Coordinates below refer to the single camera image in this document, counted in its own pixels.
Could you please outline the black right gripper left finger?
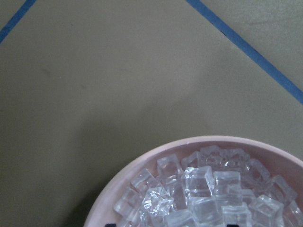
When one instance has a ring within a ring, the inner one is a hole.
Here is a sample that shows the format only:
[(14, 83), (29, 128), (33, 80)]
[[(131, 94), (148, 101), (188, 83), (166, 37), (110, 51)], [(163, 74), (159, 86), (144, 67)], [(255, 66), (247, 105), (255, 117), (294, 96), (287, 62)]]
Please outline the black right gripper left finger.
[(116, 223), (107, 223), (106, 227), (116, 227)]

